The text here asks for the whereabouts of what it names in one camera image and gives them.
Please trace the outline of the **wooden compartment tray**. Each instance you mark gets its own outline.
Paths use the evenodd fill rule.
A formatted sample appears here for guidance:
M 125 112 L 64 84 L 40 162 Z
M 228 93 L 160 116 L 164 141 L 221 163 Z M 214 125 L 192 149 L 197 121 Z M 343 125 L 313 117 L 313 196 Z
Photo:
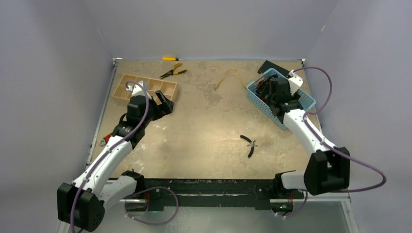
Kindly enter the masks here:
M 147 92 L 154 99 L 154 101 L 156 101 L 157 104 L 160 104 L 160 100 L 155 94 L 155 91 L 157 90 L 160 90 L 163 93 L 163 95 L 171 101 L 175 101 L 176 99 L 178 83 L 130 74 L 123 74 L 122 78 L 120 79 L 118 85 L 114 90 L 114 93 L 112 94 L 113 98 L 123 101 L 129 101 L 129 99 L 132 97 L 132 91 L 127 89 L 127 81 L 143 83 Z

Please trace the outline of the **light blue plastic basket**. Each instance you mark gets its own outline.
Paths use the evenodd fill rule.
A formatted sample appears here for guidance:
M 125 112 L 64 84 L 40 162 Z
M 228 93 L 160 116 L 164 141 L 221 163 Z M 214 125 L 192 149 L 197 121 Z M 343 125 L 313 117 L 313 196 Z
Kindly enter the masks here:
M 287 127 L 283 124 L 284 113 L 296 108 L 309 110 L 316 104 L 316 100 L 305 91 L 299 89 L 292 96 L 291 101 L 284 104 L 276 104 L 275 106 L 269 106 L 269 95 L 265 99 L 259 98 L 256 95 L 256 88 L 260 81 L 267 79 L 269 76 L 275 74 L 277 74 L 278 77 L 287 79 L 287 77 L 283 76 L 278 71 L 271 68 L 264 72 L 258 79 L 247 85 L 247 98 L 281 129 L 286 130 Z

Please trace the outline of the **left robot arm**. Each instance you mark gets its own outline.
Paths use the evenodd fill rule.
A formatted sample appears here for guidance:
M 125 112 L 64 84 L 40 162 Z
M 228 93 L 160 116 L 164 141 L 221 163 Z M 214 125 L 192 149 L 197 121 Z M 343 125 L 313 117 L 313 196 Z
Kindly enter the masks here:
M 138 199 L 144 195 L 149 198 L 159 195 L 164 189 L 162 186 L 147 187 L 143 175 L 133 171 L 126 171 L 114 183 L 107 183 L 120 162 L 143 138 L 148 124 L 173 112 L 174 102 L 160 90 L 155 94 L 160 104 L 147 92 L 132 96 L 127 112 L 120 117 L 97 159 L 72 183 L 59 186 L 58 219 L 68 223 L 71 232 L 96 230 L 106 210 L 124 197 L 130 195 Z

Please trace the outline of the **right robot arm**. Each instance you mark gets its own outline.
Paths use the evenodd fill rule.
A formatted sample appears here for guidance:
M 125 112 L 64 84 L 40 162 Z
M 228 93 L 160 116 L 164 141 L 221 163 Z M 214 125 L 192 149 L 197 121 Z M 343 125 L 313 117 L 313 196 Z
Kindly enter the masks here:
M 304 171 L 278 173 L 273 180 L 273 192 L 283 198 L 294 189 L 311 195 L 337 192 L 349 187 L 350 154 L 338 148 L 314 127 L 307 112 L 292 93 L 291 80 L 270 78 L 268 104 L 274 116 L 298 139 L 309 155 Z

